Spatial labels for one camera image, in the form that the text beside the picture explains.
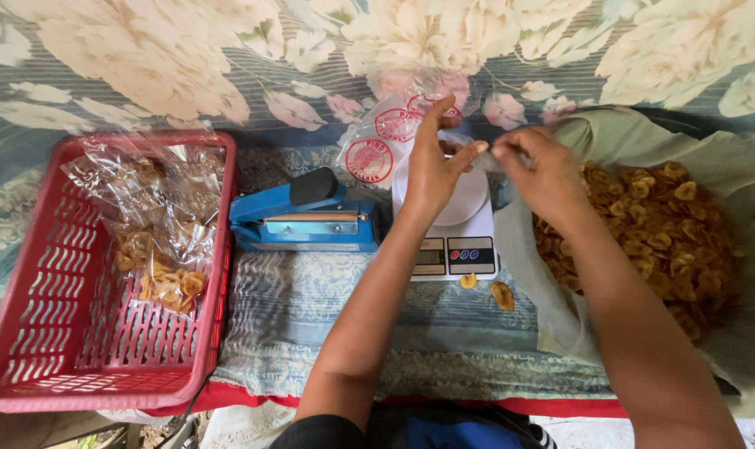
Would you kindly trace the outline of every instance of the clear plastic bag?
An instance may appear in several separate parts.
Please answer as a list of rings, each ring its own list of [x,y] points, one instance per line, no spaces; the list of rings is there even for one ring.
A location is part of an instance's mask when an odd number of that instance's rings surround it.
[[[162,146],[157,133],[78,138],[86,156],[61,168],[99,208],[117,269],[138,275],[140,301],[188,318],[213,261],[225,159],[216,134],[191,146]]]
[[[464,118],[480,107],[482,88],[466,75],[439,69],[412,70],[407,88],[394,89],[341,138],[336,165],[372,189],[391,188],[395,168],[413,149],[422,117],[451,94],[446,115]]]

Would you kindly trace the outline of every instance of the red stamp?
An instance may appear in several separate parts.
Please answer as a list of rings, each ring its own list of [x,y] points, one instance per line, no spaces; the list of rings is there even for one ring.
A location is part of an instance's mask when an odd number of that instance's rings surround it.
[[[418,113],[419,115],[425,115],[430,110],[430,108],[439,101],[441,100],[433,100],[431,98],[425,97],[424,94],[419,94],[412,97],[408,101],[408,111],[412,113]],[[460,110],[454,106],[447,109],[447,112],[445,112],[443,116],[463,118],[463,114],[460,113]]]
[[[352,176],[367,184],[385,179],[394,165],[391,148],[378,139],[357,141],[349,146],[345,157],[347,169]]]
[[[377,135],[391,141],[407,142],[416,135],[421,116],[405,109],[389,109],[375,117]]]

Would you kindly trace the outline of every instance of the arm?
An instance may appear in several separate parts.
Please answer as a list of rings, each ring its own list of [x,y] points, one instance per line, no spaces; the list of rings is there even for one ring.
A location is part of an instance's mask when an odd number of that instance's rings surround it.
[[[337,414],[365,431],[389,339],[416,264],[416,252],[433,220],[449,202],[460,174],[471,168],[486,142],[445,159],[436,132],[457,121],[443,113],[445,98],[424,116],[408,161],[408,191],[389,235],[352,291],[324,339],[305,384],[295,420]]]
[[[572,247],[602,361],[636,446],[742,448],[709,367],[588,203],[572,151],[543,128],[506,134],[492,151],[525,201]]]

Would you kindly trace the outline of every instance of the left hand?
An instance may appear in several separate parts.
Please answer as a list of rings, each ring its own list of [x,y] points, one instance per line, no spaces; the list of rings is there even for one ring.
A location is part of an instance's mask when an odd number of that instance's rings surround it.
[[[438,130],[455,128],[460,123],[455,117],[443,116],[454,104],[455,97],[451,95],[424,115],[408,159],[408,191],[403,206],[431,223],[452,197],[460,174],[471,171],[477,154],[488,149],[487,142],[475,141],[460,148],[452,158],[443,156]]]

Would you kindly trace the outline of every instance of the blue heat sealer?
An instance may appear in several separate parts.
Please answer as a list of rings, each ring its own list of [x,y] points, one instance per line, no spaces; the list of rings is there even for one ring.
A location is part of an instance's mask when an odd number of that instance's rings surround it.
[[[381,242],[370,200],[345,200],[328,167],[230,205],[230,227],[245,251],[375,252]]]

